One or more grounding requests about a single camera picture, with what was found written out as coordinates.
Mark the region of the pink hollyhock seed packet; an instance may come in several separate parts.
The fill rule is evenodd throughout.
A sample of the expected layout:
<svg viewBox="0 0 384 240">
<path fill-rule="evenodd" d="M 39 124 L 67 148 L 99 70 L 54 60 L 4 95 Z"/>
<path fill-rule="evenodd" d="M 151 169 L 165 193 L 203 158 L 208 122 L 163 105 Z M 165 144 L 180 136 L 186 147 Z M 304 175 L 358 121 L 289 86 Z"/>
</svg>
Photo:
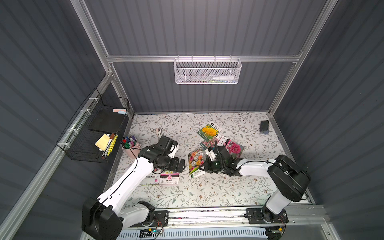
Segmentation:
<svg viewBox="0 0 384 240">
<path fill-rule="evenodd" d="M 218 146 L 224 146 L 228 150 L 229 154 L 234 158 L 240 158 L 244 150 L 244 146 L 225 136 L 220 138 Z"/>
</svg>

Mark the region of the chrysanthemum seed packet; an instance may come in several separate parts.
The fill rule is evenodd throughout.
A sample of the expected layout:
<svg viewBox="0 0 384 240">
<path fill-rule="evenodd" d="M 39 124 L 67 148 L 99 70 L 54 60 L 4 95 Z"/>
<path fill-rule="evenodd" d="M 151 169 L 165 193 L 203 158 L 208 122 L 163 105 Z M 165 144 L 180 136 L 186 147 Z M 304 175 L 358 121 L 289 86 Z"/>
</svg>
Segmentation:
<svg viewBox="0 0 384 240">
<path fill-rule="evenodd" d="M 143 181 L 142 185 L 177 185 L 180 174 L 165 171 L 162 174 L 150 174 Z"/>
</svg>

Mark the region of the yellow sunflower seed packet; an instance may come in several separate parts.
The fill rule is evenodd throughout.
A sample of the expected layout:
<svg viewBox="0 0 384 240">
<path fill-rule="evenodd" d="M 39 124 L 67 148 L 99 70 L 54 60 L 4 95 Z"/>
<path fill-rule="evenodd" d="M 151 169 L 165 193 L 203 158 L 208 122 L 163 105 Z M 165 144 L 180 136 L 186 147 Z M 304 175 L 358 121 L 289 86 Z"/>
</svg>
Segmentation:
<svg viewBox="0 0 384 240">
<path fill-rule="evenodd" d="M 205 141 L 210 141 L 213 138 L 220 139 L 222 128 L 214 122 L 210 122 L 205 126 L 201 127 L 197 134 L 202 137 Z"/>
</svg>

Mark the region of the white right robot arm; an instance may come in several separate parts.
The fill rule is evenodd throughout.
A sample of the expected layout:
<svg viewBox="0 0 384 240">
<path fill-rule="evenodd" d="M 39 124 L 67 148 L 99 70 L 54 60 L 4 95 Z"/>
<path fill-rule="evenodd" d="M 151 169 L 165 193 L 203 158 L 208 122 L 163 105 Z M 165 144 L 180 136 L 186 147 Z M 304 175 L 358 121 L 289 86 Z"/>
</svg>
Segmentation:
<svg viewBox="0 0 384 240">
<path fill-rule="evenodd" d="M 229 177 L 265 177 L 272 179 L 276 185 L 277 190 L 262 208 L 246 213 L 250 222 L 287 223 L 285 207 L 292 202 L 300 202 L 311 181 L 310 175 L 285 155 L 272 160 L 234 158 L 223 146 L 208 148 L 206 154 L 206 160 L 199 166 L 206 173 Z"/>
</svg>

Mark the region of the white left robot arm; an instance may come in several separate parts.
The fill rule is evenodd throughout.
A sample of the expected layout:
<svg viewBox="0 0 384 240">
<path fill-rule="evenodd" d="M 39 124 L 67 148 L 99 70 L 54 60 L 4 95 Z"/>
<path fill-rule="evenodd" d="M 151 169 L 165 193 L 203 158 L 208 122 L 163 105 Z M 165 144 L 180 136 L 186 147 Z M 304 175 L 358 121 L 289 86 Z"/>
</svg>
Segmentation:
<svg viewBox="0 0 384 240">
<path fill-rule="evenodd" d="M 137 224 L 150 226 L 155 207 L 140 201 L 133 207 L 123 206 L 138 185 L 156 169 L 182 173 L 185 160 L 176 157 L 179 144 L 161 136 L 157 144 L 144 147 L 130 168 L 96 199 L 83 204 L 81 229 L 95 240 L 115 240 L 124 228 Z"/>
</svg>

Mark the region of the pink pen cup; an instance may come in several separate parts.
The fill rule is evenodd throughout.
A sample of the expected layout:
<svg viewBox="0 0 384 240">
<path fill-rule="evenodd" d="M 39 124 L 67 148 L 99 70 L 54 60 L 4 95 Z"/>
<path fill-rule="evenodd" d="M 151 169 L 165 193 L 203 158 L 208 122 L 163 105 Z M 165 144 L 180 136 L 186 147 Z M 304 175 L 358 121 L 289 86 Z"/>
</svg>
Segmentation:
<svg viewBox="0 0 384 240">
<path fill-rule="evenodd" d="M 131 159 L 137 158 L 141 151 L 141 144 L 135 136 L 123 137 L 121 146 Z"/>
</svg>

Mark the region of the black rectangular block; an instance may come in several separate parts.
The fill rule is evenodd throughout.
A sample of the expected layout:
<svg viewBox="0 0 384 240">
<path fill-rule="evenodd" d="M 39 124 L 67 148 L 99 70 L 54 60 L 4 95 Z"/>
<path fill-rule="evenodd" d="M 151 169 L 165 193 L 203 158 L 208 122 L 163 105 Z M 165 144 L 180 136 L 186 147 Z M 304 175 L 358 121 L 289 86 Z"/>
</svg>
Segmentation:
<svg viewBox="0 0 384 240">
<path fill-rule="evenodd" d="M 268 120 L 265 120 L 265 121 L 261 121 L 260 122 L 260 128 L 259 128 L 259 131 L 265 135 L 268 135 L 269 134 L 269 121 Z"/>
</svg>

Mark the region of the yellow sticky notes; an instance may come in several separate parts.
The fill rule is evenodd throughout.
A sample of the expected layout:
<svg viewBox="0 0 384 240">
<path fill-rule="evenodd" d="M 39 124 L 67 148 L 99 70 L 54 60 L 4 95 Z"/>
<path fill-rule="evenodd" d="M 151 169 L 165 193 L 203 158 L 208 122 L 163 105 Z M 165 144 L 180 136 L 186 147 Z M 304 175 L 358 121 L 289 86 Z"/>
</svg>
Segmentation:
<svg viewBox="0 0 384 240">
<path fill-rule="evenodd" d="M 100 151 L 105 151 L 109 144 L 110 136 L 103 134 L 95 143 L 95 146 L 99 148 Z"/>
</svg>

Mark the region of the black notebook in basket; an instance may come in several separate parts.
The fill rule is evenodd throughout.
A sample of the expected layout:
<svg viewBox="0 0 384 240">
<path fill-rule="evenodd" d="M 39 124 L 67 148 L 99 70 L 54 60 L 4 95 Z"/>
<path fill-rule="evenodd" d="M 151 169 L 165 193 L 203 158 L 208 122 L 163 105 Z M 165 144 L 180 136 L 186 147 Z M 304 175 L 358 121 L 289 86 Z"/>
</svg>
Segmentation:
<svg viewBox="0 0 384 240">
<path fill-rule="evenodd" d="M 115 112 L 100 111 L 96 114 L 94 120 L 89 125 L 90 131 L 101 133 L 114 133 L 119 131 L 125 115 Z"/>
</svg>

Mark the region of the white tube in basket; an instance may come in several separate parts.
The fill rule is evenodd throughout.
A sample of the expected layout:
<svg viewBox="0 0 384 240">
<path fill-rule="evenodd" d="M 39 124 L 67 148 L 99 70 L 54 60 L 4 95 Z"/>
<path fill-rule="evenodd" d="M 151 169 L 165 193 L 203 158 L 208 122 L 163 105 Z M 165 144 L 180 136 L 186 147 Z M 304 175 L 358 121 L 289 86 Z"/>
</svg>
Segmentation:
<svg viewBox="0 0 384 240">
<path fill-rule="evenodd" d="M 220 82 L 231 82 L 235 80 L 234 76 L 217 76 L 213 77 L 214 81 L 220 81 Z"/>
</svg>

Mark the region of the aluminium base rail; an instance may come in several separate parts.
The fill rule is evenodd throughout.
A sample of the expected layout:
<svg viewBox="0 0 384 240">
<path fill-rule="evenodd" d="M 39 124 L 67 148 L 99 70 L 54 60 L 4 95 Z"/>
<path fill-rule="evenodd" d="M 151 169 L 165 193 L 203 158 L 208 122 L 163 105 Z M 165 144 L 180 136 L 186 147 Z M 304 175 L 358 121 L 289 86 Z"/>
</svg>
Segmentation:
<svg viewBox="0 0 384 240">
<path fill-rule="evenodd" d="M 81 229 L 94 240 L 165 239 L 204 237 L 251 237 L 256 228 L 269 240 L 279 240 L 288 226 L 319 225 L 327 240 L 338 240 L 321 205 L 293 205 L 275 217 L 262 207 L 223 207 L 157 210 L 139 203 L 115 213 L 99 202 L 85 204 Z"/>
</svg>

